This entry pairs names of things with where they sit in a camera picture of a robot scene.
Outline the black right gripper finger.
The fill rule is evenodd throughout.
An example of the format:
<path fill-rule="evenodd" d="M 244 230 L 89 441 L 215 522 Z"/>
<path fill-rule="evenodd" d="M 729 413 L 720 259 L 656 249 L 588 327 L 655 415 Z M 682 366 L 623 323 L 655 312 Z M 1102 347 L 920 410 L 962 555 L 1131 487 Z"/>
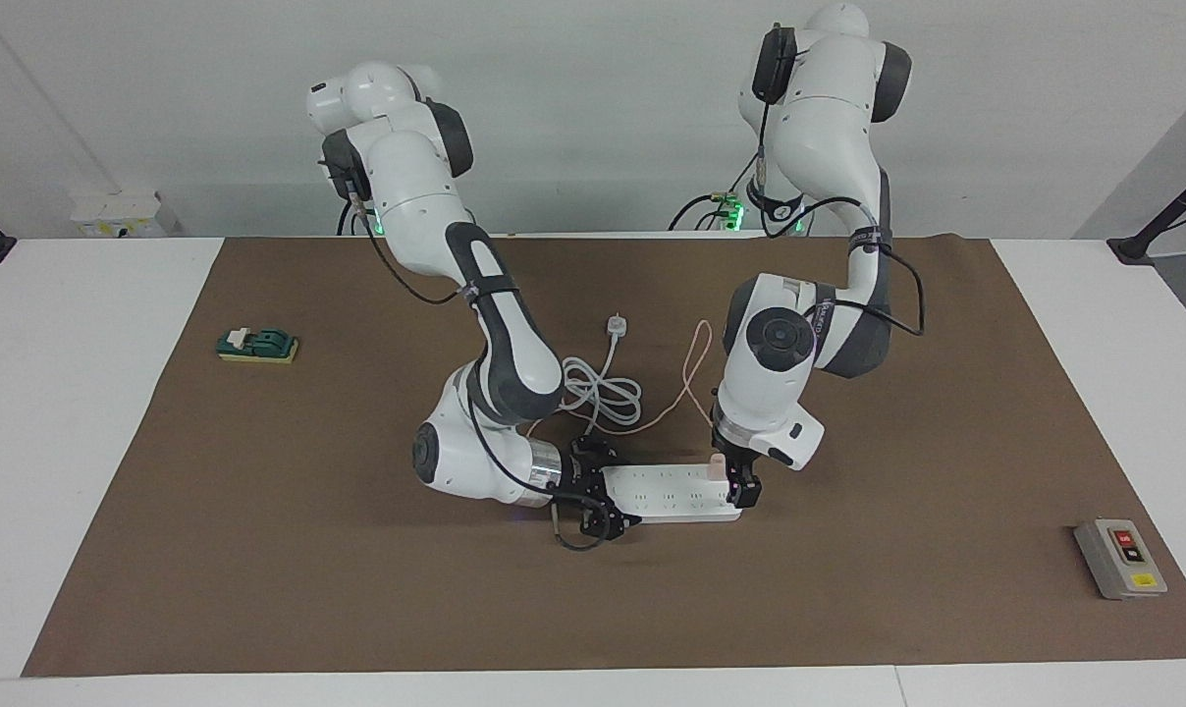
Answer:
<path fill-rule="evenodd" d="M 605 437 L 578 437 L 570 442 L 570 456 L 581 474 L 601 473 L 602 469 L 621 465 L 619 452 Z"/>
<path fill-rule="evenodd" d="M 579 529 L 584 536 L 597 542 L 608 542 L 621 537 L 621 534 L 642 522 L 640 516 L 621 511 L 616 503 L 594 501 L 584 503 Z"/>

